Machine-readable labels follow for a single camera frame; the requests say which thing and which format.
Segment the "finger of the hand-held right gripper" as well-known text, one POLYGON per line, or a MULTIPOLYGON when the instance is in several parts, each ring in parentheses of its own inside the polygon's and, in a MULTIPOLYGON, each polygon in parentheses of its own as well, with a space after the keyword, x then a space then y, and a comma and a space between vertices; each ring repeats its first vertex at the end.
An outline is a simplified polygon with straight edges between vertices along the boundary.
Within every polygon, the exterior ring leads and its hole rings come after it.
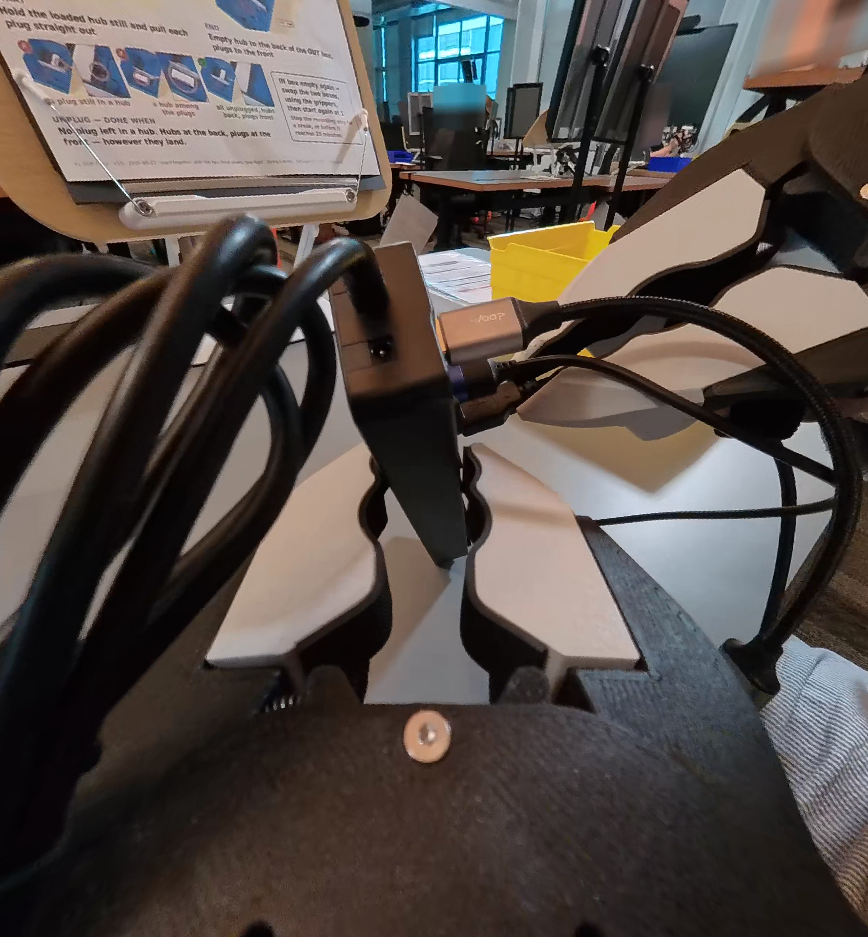
MULTIPOLYGON (((837 275, 775 266, 730 287, 714 305, 768 334, 796 354, 868 326, 862 288, 837 275)), ((645 318, 620 347, 608 341, 592 355, 638 373, 702 404, 703 391, 760 366, 734 340, 694 324, 644 333, 645 318)), ((625 428, 642 440, 664 439, 695 420, 596 372, 569 368, 518 408, 522 421, 556 428, 625 428)))
POLYGON ((734 170, 634 231, 613 236, 558 301, 641 295, 643 287, 677 268, 718 261, 756 234, 767 198, 758 181, 734 170))

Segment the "white card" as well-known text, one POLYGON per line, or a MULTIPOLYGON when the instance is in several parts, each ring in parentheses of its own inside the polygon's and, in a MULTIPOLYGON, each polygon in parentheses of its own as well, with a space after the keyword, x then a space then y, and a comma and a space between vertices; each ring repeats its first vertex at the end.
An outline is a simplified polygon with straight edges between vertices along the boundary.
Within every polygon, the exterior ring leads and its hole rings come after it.
POLYGON ((404 194, 396 202, 393 213, 381 235, 379 248, 409 244, 417 256, 427 251, 428 242, 438 227, 438 215, 415 197, 404 194))

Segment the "person's grey striped shirt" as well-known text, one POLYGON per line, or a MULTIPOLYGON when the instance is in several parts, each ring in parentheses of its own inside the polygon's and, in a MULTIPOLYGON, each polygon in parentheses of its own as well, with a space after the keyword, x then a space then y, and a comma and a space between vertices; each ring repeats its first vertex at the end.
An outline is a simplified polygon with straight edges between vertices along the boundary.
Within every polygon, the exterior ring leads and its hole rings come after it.
POLYGON ((761 712, 816 849, 868 928, 868 671, 792 637, 761 712))

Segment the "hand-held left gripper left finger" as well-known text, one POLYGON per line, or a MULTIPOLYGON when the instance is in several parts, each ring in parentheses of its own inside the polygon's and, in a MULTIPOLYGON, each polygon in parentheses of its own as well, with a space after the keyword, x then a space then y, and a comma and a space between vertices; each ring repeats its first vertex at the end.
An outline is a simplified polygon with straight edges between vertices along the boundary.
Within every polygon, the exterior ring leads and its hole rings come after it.
POLYGON ((303 660, 387 588, 386 486, 353 447, 296 486, 258 547, 206 653, 214 668, 303 660))

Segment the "yellow plastic bin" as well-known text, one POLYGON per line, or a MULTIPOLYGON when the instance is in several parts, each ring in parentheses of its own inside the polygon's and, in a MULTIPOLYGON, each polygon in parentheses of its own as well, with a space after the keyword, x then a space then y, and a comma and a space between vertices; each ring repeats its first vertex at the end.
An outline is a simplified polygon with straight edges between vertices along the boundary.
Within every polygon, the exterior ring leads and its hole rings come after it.
POLYGON ((492 300, 555 300, 609 245, 619 225, 580 221, 522 230, 489 239, 492 300))

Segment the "brown background table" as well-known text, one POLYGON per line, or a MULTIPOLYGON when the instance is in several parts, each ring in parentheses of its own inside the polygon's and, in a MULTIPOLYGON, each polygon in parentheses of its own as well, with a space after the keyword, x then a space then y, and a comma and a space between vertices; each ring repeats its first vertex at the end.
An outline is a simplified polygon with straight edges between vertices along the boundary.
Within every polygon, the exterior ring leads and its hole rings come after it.
POLYGON ((455 228, 465 217, 526 208, 559 208, 562 217, 571 217, 573 210, 582 205, 604 200, 616 207, 624 194, 654 192, 674 173, 631 170, 623 179, 613 174, 592 174, 580 186, 575 186, 571 178, 525 170, 413 170, 406 176, 435 200, 435 251, 440 252, 455 245, 455 228))

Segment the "black USB hub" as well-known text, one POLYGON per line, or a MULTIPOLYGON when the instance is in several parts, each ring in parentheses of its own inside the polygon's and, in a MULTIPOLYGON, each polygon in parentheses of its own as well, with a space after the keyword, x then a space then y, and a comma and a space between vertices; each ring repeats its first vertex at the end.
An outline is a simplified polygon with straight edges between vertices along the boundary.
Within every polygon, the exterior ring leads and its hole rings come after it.
POLYGON ((455 400, 416 254, 362 245, 328 294, 355 426, 428 556, 449 568, 467 552, 455 400))

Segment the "printed paper sheet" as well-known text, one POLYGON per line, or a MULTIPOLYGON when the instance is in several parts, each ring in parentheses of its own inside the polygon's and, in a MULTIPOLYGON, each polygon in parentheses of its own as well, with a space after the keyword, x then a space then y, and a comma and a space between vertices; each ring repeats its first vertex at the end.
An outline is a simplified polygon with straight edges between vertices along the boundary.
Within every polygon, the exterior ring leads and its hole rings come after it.
POLYGON ((491 262, 488 252, 463 248, 431 252, 418 264, 429 290, 461 306, 490 302, 491 262))

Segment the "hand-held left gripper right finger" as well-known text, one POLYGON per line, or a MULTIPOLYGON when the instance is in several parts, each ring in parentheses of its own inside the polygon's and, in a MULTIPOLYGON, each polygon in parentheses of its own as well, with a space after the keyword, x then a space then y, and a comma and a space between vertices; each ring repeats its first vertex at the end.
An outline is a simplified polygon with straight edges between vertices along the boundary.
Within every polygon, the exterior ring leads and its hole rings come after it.
POLYGON ((570 506, 483 443, 465 456, 484 513, 465 595, 510 637, 511 666, 635 668, 639 648, 570 506))

